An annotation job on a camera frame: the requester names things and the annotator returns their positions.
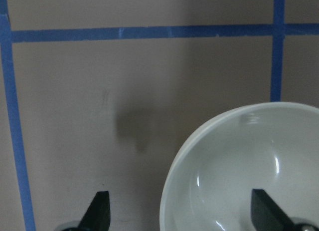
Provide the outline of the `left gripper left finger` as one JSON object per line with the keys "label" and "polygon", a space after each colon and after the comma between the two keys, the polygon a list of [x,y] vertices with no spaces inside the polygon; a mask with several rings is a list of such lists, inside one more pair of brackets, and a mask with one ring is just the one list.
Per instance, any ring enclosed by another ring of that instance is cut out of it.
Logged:
{"label": "left gripper left finger", "polygon": [[84,216],[76,225],[65,224],[57,231],[108,231],[110,228],[110,195],[108,191],[95,194]]}

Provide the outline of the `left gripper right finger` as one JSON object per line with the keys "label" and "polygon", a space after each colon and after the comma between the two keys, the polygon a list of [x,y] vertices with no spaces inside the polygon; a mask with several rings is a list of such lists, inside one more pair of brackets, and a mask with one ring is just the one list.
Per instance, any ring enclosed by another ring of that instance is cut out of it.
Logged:
{"label": "left gripper right finger", "polygon": [[251,222],[257,231],[317,231],[309,222],[293,221],[263,189],[251,191]]}

